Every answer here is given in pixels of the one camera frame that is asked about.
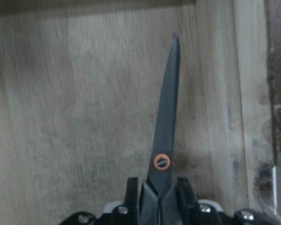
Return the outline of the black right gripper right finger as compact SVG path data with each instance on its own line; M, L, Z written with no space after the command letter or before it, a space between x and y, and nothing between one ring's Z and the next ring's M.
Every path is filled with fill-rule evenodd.
M195 225L196 218L194 208L198 204L198 199L187 178L179 177L177 179L177 200L178 212L180 214L182 224Z

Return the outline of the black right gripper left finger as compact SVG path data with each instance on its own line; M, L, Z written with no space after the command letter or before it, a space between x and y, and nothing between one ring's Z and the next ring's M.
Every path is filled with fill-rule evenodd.
M124 205L127 213L124 215L127 225L139 224L138 178L128 178Z

